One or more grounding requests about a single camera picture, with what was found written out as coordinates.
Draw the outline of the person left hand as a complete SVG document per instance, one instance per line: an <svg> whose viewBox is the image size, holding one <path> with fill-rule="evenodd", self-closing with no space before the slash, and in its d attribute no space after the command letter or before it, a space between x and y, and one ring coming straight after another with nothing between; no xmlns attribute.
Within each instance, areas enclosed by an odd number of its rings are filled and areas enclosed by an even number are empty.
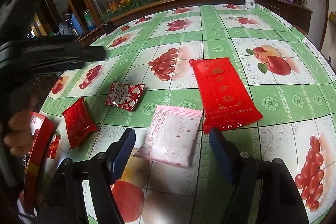
<svg viewBox="0 0 336 224"><path fill-rule="evenodd" d="M29 109L15 113L8 121L9 133L3 139L11 155L23 157L33 146L33 135L30 129L31 114Z"/></svg>

